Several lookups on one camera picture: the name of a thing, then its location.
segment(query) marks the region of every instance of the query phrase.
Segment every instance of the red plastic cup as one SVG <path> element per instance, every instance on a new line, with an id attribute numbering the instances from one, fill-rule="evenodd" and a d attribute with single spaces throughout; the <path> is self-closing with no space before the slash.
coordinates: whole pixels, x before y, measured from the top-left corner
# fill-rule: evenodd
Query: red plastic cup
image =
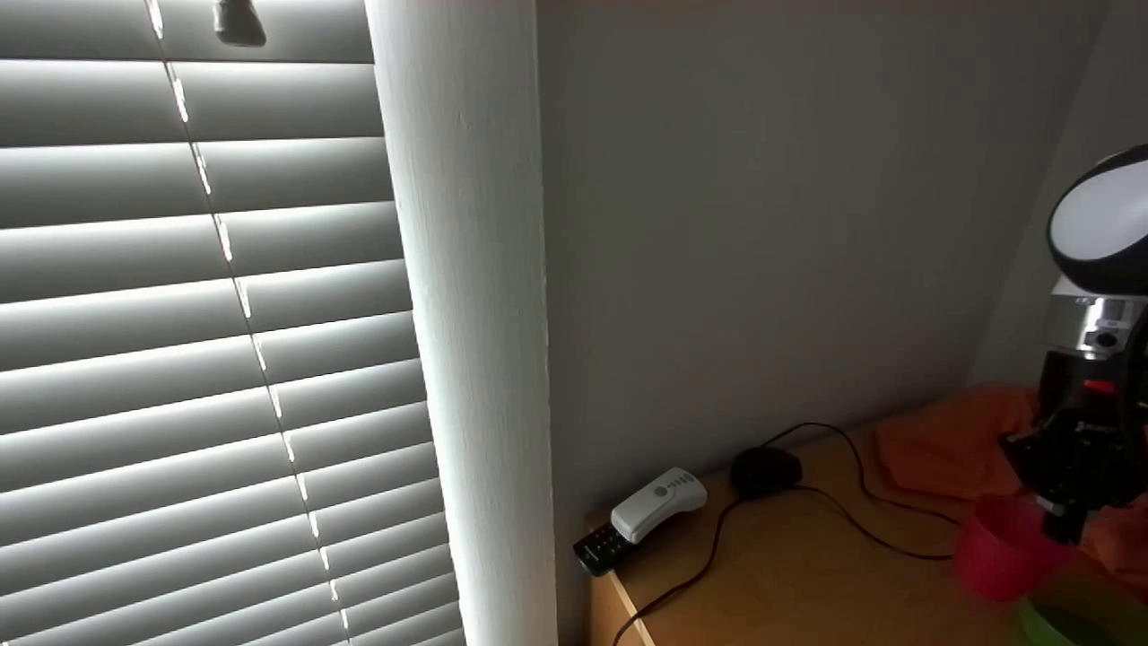
<path id="1" fill-rule="evenodd" d="M 978 498 L 953 557 L 964 586 L 993 601 L 1016 601 L 1068 563 L 1076 547 L 1041 534 L 1042 519 L 1031 500 Z"/>

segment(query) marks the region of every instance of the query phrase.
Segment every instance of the white remote control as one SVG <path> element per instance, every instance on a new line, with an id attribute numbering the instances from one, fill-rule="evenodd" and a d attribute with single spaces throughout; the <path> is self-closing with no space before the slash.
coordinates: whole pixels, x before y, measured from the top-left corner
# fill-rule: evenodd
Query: white remote control
<path id="1" fill-rule="evenodd" d="M 684 469 L 673 468 L 614 507 L 610 522 L 574 544 L 594 576 L 614 569 L 662 521 L 706 504 L 706 488 Z"/>
<path id="2" fill-rule="evenodd" d="M 610 524 L 637 545 L 666 519 L 705 506 L 706 498 L 706 488 L 698 478 L 674 467 L 614 507 Z"/>

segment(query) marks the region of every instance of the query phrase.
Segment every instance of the green object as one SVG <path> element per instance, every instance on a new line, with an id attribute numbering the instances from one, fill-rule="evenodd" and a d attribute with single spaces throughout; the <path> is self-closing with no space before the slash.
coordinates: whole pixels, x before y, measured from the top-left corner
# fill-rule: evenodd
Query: green object
<path id="1" fill-rule="evenodd" d="M 1031 646 L 1148 646 L 1148 606 L 1087 570 L 1054 577 L 1018 615 Z"/>

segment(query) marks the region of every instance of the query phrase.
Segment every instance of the desk surface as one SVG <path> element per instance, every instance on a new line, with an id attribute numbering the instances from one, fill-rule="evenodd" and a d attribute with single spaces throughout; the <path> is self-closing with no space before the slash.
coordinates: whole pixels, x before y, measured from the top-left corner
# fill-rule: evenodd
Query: desk surface
<path id="1" fill-rule="evenodd" d="M 876 464 L 869 435 L 855 433 L 851 437 L 866 461 L 869 488 L 878 496 L 964 519 L 968 505 L 963 501 L 892 491 Z M 921 553 L 952 553 L 959 531 L 953 526 L 871 503 L 861 493 L 856 466 L 841 438 L 830 436 L 796 453 L 805 468 L 804 484 L 832 495 L 877 536 Z M 709 491 L 706 507 L 670 520 L 616 573 L 598 579 L 592 594 L 616 594 L 626 612 L 633 613 L 701 567 L 718 513 L 734 498 L 726 473 L 703 482 Z M 595 608 L 602 604 L 602 599 L 592 599 Z M 591 618 L 596 646 L 608 646 L 608 638 L 604 641 L 603 637 L 613 637 L 620 625 L 619 612 Z M 730 513 L 709 574 L 638 623 L 644 624 L 637 631 L 641 639 L 627 635 L 623 644 L 1021 643 L 1014 610 L 965 592 L 952 562 L 909 559 L 870 543 L 809 492 L 748 503 Z"/>

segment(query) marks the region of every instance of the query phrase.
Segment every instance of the orange fabric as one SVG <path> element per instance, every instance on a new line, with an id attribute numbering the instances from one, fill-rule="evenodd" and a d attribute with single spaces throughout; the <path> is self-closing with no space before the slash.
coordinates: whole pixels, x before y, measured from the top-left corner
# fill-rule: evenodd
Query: orange fabric
<path id="1" fill-rule="evenodd" d="M 1027 429 L 1035 412 L 1034 391 L 976 387 L 877 422 L 877 456 L 903 489 L 967 500 L 1007 496 L 1021 483 L 996 438 Z"/>
<path id="2" fill-rule="evenodd" d="M 1031 389 L 982 386 L 874 425 L 877 458 L 898 487 L 972 500 L 1016 493 L 1013 468 L 996 445 L 1029 429 Z M 1148 495 L 1127 509 L 1102 509 L 1080 548 L 1148 601 Z"/>

